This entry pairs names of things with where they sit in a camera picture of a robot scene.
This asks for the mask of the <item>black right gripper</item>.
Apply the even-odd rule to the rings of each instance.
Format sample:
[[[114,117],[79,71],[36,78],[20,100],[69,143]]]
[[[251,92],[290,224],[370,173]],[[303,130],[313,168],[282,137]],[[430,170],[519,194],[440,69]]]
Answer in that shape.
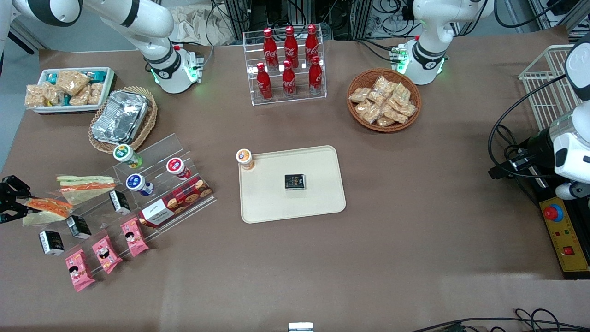
[[[17,198],[31,198],[31,187],[16,176],[7,176],[0,183],[0,223],[20,220],[29,213],[27,207],[17,207],[13,210],[13,200]]]

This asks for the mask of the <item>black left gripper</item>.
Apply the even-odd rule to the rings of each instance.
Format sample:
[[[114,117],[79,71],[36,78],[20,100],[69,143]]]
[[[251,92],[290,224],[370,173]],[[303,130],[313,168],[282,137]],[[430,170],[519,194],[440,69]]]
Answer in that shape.
[[[554,178],[554,147],[549,130],[542,130],[518,144],[514,134],[508,128],[504,130],[507,134],[500,133],[500,137],[508,143],[503,150],[505,161],[501,163],[491,157],[494,166],[488,175],[492,179]]]

